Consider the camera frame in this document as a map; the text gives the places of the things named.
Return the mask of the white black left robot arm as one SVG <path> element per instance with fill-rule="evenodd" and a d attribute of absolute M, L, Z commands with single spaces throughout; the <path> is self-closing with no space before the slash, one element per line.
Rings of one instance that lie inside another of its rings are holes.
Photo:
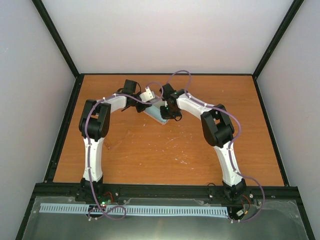
<path fill-rule="evenodd" d="M 99 201 L 104 195 L 102 148 L 109 132 L 111 113 L 129 107 L 135 107 L 140 113 L 156 98 L 148 86 L 145 91 L 136 92 L 137 85 L 136 81 L 127 79 L 124 86 L 111 96 L 88 99 L 84 104 L 78 125 L 85 147 L 85 167 L 80 185 L 87 189 L 86 195 L 92 201 Z"/>

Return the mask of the pink glasses case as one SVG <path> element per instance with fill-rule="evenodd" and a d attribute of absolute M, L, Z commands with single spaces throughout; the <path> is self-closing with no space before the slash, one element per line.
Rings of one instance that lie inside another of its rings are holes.
<path fill-rule="evenodd" d="M 152 119 L 156 120 L 158 123 L 165 125 L 169 120 L 162 118 L 160 111 L 160 107 L 164 105 L 165 102 L 163 100 L 159 100 L 151 106 L 148 106 L 143 112 Z"/>

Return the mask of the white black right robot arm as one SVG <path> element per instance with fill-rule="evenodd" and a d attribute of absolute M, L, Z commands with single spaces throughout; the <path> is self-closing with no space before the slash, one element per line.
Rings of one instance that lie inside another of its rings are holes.
<path fill-rule="evenodd" d="M 169 83 L 163 85 L 159 91 L 164 101 L 164 106 L 160 107 L 163 119 L 178 121 L 182 117 L 181 111 L 200 119 L 203 136 L 214 148 L 221 166 L 225 198 L 229 202 L 237 201 L 247 185 L 238 167 L 234 151 L 235 129 L 225 106 L 203 102 L 184 89 L 174 90 Z"/>

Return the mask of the light blue cleaning cloth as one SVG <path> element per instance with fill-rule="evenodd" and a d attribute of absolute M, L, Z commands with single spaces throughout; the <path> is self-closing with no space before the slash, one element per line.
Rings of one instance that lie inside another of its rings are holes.
<path fill-rule="evenodd" d="M 158 120 L 162 120 L 162 116 L 161 116 L 161 111 L 158 107 L 156 106 L 150 106 L 148 107 L 145 112 L 150 115 L 152 118 L 158 119 Z"/>

